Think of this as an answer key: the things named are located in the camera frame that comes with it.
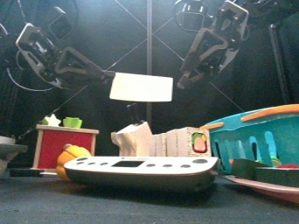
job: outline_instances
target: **gray table surface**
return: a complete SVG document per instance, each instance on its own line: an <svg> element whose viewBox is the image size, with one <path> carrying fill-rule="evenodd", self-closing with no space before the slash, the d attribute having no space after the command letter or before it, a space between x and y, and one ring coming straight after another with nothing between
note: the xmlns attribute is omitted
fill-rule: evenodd
<svg viewBox="0 0 299 224"><path fill-rule="evenodd" d="M0 223L299 223L299 206L216 177L191 194L0 178Z"/></svg>

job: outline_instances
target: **black backdrop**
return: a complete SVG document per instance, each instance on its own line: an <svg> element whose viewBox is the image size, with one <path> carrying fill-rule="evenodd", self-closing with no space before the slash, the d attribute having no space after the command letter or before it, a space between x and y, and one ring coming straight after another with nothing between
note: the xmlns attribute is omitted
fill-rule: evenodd
<svg viewBox="0 0 299 224"><path fill-rule="evenodd" d="M120 73L147 74L147 1L145 0L77 0L77 1L0 1L0 23L15 35L19 35L25 22L45 26L52 19L52 7L59 6L73 23L73 30L63 41L55 41L60 47L73 46L103 69ZM152 4L152 74L180 79L183 57L189 50L193 34L179 29L173 22L175 0L153 0ZM220 7L223 1L205 1L209 13ZM212 80L199 81L191 89L173 87L172 101L152 104L152 132L193 126L252 109L299 102L298 94L298 14L279 23L279 52L283 54L284 78L287 80L288 101L283 98L276 61L268 28L260 27L249 33L239 50L237 57L223 73ZM21 85L33 89L51 88L27 68L20 71L11 67L13 77L21 77ZM83 127L99 130L96 154L117 155L117 147L111 143L109 133L121 130L129 123L127 101L108 99L109 85L91 85L79 90L25 91L16 87L5 69L1 69L3 95L11 95L17 89L13 114L5 132L21 136L29 131L19 144L29 146L12 165L32 165L37 133L36 123L56 108L55 115L77 116ZM12 97L1 102L3 111ZM145 104L140 103L141 117L145 119Z"/></svg>

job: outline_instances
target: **cable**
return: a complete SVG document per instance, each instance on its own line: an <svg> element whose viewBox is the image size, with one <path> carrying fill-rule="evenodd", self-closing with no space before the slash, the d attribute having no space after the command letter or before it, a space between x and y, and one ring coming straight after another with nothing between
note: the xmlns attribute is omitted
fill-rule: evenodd
<svg viewBox="0 0 299 224"><path fill-rule="evenodd" d="M17 0L17 5L19 5L19 9L20 9L20 12L21 12L21 15L23 15L23 22L27 24L25 16L24 16L24 8L23 8L23 5L21 5L21 0Z"/></svg>
<svg viewBox="0 0 299 224"><path fill-rule="evenodd" d="M52 87L51 87L51 88L45 88L45 89L32 89L32 88L28 88L28 87L21 86L21 85L15 81L15 78L13 78L13 76L12 76L12 74L11 74L11 70L9 70L9 68L7 68L5 71L7 71L8 77L11 78L13 84L15 84L19 88L21 88L21 89L24 89L24 90L27 90L27 91L32 91L32 92L45 92L45 91L52 90Z"/></svg>

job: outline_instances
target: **red cabinet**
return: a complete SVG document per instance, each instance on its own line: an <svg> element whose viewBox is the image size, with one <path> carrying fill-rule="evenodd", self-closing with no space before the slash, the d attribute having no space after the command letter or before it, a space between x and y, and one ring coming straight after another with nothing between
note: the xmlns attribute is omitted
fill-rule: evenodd
<svg viewBox="0 0 299 224"><path fill-rule="evenodd" d="M73 144L84 147L91 155L95 155L96 134L95 129L72 129L65 127L53 127L37 125L39 131L33 169L43 169L47 172L55 172L57 157L63 152L65 144Z"/></svg>

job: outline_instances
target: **plastic basket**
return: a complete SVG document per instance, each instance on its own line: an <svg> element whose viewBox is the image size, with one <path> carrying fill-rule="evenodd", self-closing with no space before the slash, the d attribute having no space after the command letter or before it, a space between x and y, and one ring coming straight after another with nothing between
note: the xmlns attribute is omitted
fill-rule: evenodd
<svg viewBox="0 0 299 224"><path fill-rule="evenodd" d="M299 104L248 111L200 127L209 130L209 147L229 174L229 160L247 158L274 165L299 165Z"/></svg>

